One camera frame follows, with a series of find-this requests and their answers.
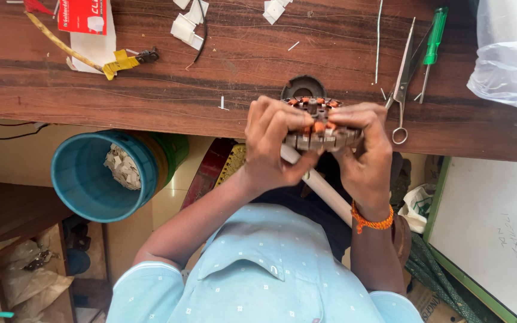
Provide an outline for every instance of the light blue shirt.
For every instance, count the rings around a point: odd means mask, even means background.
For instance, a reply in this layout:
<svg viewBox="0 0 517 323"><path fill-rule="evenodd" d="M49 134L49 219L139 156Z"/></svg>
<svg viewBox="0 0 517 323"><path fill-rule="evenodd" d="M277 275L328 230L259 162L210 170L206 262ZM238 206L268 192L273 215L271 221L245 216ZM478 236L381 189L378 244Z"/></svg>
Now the light blue shirt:
<svg viewBox="0 0 517 323"><path fill-rule="evenodd" d="M113 288L107 323L401 322L410 301L368 294L335 260L319 224L287 208L249 204L208 240L185 285L165 263L142 262Z"/></svg>

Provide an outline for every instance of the hand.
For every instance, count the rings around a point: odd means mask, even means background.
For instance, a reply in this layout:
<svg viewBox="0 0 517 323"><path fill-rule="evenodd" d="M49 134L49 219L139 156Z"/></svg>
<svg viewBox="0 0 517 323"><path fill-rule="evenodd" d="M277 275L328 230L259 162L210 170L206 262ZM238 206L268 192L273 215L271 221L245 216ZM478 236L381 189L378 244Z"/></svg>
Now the hand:
<svg viewBox="0 0 517 323"><path fill-rule="evenodd" d="M247 128L247 160L241 168L243 186L255 195L298 184L316 165L320 152L309 151L290 165L280 158L280 147L289 130L309 127L314 120L307 112L261 96L250 104Z"/></svg>
<svg viewBox="0 0 517 323"><path fill-rule="evenodd" d="M368 221L384 221L390 215L390 168L392 145L384 131L387 110L375 103L334 108L329 121L359 128L362 141L356 153L350 147L333 153L340 165L342 186Z"/></svg>

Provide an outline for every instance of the white plastic rod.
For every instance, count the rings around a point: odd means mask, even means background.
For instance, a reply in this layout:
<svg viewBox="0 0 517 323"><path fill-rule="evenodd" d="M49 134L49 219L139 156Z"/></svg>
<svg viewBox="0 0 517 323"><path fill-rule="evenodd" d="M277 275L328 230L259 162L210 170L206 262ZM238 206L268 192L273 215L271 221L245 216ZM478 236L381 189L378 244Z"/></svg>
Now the white plastic rod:
<svg viewBox="0 0 517 323"><path fill-rule="evenodd" d="M291 164L295 164L300 158L300 154L291 146L283 144L280 147L280 157ZM303 178L303 180L312 188L314 193L318 194L318 196L352 228L350 204L348 204L317 171L311 169L310 177L308 179Z"/></svg>

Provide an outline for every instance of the white board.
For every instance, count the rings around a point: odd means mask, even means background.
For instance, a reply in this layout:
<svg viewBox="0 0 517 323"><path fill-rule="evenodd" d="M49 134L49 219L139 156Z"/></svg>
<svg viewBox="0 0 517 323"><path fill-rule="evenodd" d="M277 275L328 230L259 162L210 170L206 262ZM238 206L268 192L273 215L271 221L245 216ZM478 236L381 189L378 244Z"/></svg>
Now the white board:
<svg viewBox="0 0 517 323"><path fill-rule="evenodd" d="M517 163L452 158L430 244L517 315Z"/></svg>

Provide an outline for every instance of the scissor blade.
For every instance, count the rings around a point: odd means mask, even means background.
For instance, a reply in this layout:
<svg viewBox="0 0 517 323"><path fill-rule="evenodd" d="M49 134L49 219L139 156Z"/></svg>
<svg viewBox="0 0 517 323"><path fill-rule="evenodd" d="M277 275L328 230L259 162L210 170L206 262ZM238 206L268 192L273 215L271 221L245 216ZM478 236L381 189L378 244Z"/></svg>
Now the scissor blade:
<svg viewBox="0 0 517 323"><path fill-rule="evenodd" d="M408 89L408 83L410 82L410 60L412 55L412 42L414 40L414 22L416 17L412 20L412 26L410 26L410 33L408 33L408 39L406 40L406 49L404 56L402 56L402 64L400 65L400 72L398 72L398 78L396 80L396 87L394 88L394 100L398 102L404 102L406 99L406 90Z"/></svg>
<svg viewBox="0 0 517 323"><path fill-rule="evenodd" d="M426 46L428 44L428 37L430 37L430 32L432 31L432 26L428 28L428 31L424 35L424 38L422 38L422 41L420 41L420 45L412 54L412 59L410 59L410 69L408 70L408 81L412 79L412 76L414 75L414 72L416 71L416 68L418 67L418 62L420 62L420 59L422 58L422 54L424 54L424 50L426 49ZM398 88L397 84L394 84L394 89L392 92L390 92L390 95L388 96L388 100L386 102L386 109L388 110L392 103L394 103L394 92Z"/></svg>

